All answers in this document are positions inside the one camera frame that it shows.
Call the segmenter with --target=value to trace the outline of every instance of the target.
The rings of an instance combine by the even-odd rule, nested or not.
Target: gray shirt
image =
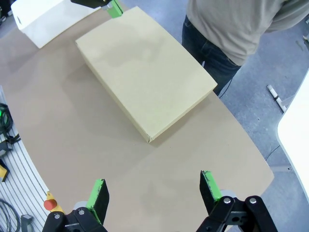
[[[265,32],[284,30],[309,14],[309,0],[189,0],[187,16],[233,62],[243,65]]]

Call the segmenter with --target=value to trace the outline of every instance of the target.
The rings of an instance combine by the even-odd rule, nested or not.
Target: brown tabletop
[[[214,93],[144,141],[75,44],[108,18],[97,11],[40,50],[18,29],[0,40],[1,84],[16,127],[66,213],[88,199],[98,178],[110,192],[109,231],[196,230],[207,215],[200,170],[242,200],[262,194],[273,174]]]

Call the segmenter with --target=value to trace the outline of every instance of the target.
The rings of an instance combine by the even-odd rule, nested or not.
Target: blue jeans
[[[231,61],[216,45],[207,40],[185,17],[183,23],[184,48],[198,61],[217,82],[213,90],[219,95],[226,84],[234,77],[241,66]]]

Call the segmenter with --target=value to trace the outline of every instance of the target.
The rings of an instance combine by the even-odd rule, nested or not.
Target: striped metal surface
[[[0,91],[0,102],[5,103],[1,86]],[[13,133],[17,134],[15,126],[13,126]],[[5,140],[3,135],[0,136],[0,140]],[[33,216],[33,229],[35,232],[41,232],[49,214],[49,211],[45,210],[43,206],[48,188],[31,161],[22,141],[15,143],[13,151],[8,152],[1,159],[9,168],[10,173],[6,181],[0,183],[0,199],[12,205],[19,217],[24,214]],[[8,208],[4,210],[10,214],[12,231],[15,231],[17,224],[14,214]],[[0,208],[0,231],[6,231],[6,228],[7,220]]]

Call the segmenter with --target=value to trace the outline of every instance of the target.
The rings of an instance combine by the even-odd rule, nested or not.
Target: red button
[[[44,207],[48,211],[51,211],[52,209],[55,209],[56,206],[57,206],[57,202],[54,199],[46,200],[44,202]]]

